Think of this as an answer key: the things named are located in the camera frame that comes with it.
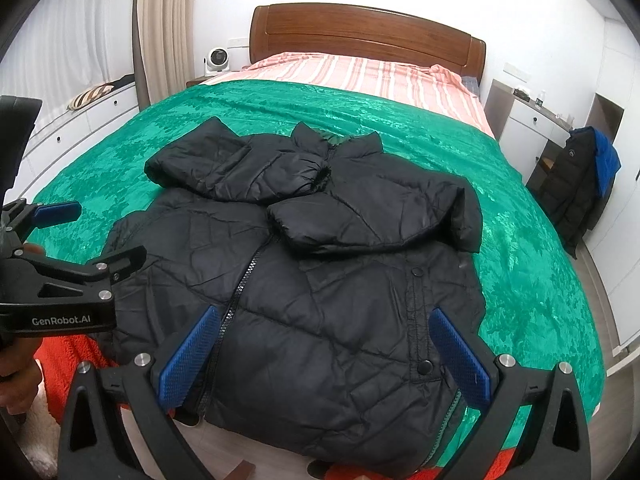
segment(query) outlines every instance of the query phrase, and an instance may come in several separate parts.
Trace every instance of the striped cushion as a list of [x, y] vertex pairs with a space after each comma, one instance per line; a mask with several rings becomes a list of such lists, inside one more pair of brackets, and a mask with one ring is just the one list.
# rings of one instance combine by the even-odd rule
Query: striped cushion
[[95, 100], [100, 99], [103, 95], [107, 95], [113, 90], [113, 85], [105, 83], [97, 86], [86, 92], [82, 92], [78, 97], [69, 103], [69, 110], [79, 110], [83, 106], [87, 106], [89, 103], [93, 103]]

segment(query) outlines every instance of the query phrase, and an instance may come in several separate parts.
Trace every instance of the wooden headboard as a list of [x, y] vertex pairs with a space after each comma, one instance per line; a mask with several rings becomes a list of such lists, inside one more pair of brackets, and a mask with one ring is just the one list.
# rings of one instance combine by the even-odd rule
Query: wooden headboard
[[249, 40], [251, 62], [281, 52], [440, 64], [480, 81], [486, 44], [456, 28], [391, 10], [343, 4], [256, 7]]

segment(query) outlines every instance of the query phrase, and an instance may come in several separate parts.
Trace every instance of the white cabinet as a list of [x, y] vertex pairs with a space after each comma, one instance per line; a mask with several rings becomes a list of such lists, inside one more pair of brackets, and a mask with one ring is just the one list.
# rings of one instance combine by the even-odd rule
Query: white cabinet
[[508, 163], [522, 175], [523, 184], [533, 173], [547, 141], [528, 126], [513, 118], [507, 119], [500, 136], [500, 149]]
[[552, 112], [515, 97], [513, 88], [494, 79], [484, 106], [502, 154], [526, 184], [549, 141], [564, 148], [568, 126]]
[[531, 108], [529, 105], [514, 100], [509, 117], [524, 124], [547, 139], [551, 135], [555, 124], [549, 121], [543, 114]]
[[640, 260], [639, 219], [640, 187], [636, 186], [615, 224], [605, 234], [601, 243], [591, 250], [591, 256], [598, 267], [598, 273], [607, 294], [612, 293]]
[[[634, 77], [631, 99], [622, 115], [613, 147], [620, 158], [620, 171], [613, 183], [613, 191], [595, 229], [585, 243], [591, 254], [612, 228], [620, 212], [628, 203], [636, 187], [636, 175], [640, 170], [640, 62]], [[595, 260], [598, 269], [610, 266], [611, 262]]]
[[81, 142], [72, 147], [68, 152], [56, 160], [49, 166], [47, 171], [41, 174], [24, 192], [24, 197], [28, 202], [33, 202], [35, 196], [49, 183], [51, 182], [60, 171], [64, 170], [69, 164], [71, 164], [76, 158], [87, 152], [96, 144], [101, 142], [107, 136], [111, 135], [119, 127], [123, 126], [130, 118], [138, 113], [138, 107], [133, 110], [125, 112], [113, 121], [105, 124], [94, 134], [86, 136]]
[[91, 134], [86, 115], [80, 114], [63, 128], [44, 139], [38, 147], [27, 155], [36, 178], [64, 155], [78, 142]]
[[620, 345], [626, 346], [640, 335], [640, 262], [608, 295], [613, 317], [618, 329]]
[[67, 112], [34, 133], [27, 144], [9, 202], [25, 197], [29, 202], [78, 156], [95, 146], [138, 113], [132, 83], [112, 92], [87, 108]]
[[136, 88], [132, 86], [118, 93], [112, 93], [103, 100], [89, 108], [86, 112], [86, 120], [92, 132], [103, 127], [114, 117], [138, 106]]

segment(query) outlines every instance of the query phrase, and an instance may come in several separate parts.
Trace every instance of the nightstand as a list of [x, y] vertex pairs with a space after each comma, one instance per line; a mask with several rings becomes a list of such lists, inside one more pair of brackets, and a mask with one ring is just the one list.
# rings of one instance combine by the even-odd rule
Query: nightstand
[[186, 87], [189, 88], [190, 86], [196, 86], [199, 85], [200, 83], [204, 83], [206, 80], [209, 79], [213, 79], [214, 77], [219, 77], [221, 75], [225, 75], [231, 72], [240, 72], [239, 70], [225, 70], [224, 72], [218, 72], [214, 75], [203, 75], [200, 77], [197, 77], [196, 79], [193, 79], [191, 81], [187, 81], [186, 83]]
[[199, 85], [200, 83], [204, 83], [207, 79], [211, 79], [212, 77], [215, 77], [215, 76], [214, 75], [207, 75], [207, 76], [197, 77], [196, 79], [193, 79], [191, 81], [187, 81], [186, 87], [189, 88], [190, 86]]
[[569, 138], [568, 124], [535, 101], [523, 101], [513, 88], [494, 79], [484, 113], [500, 150], [526, 184], [545, 154], [558, 154]]

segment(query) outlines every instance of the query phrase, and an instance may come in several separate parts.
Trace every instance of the white fluffy rug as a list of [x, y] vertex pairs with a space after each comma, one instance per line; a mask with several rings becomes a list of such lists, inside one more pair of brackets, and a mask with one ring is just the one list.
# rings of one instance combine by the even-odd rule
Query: white fluffy rug
[[38, 387], [38, 395], [27, 412], [27, 421], [18, 434], [22, 452], [42, 478], [50, 479], [58, 473], [59, 440], [60, 426], [49, 414], [43, 380]]

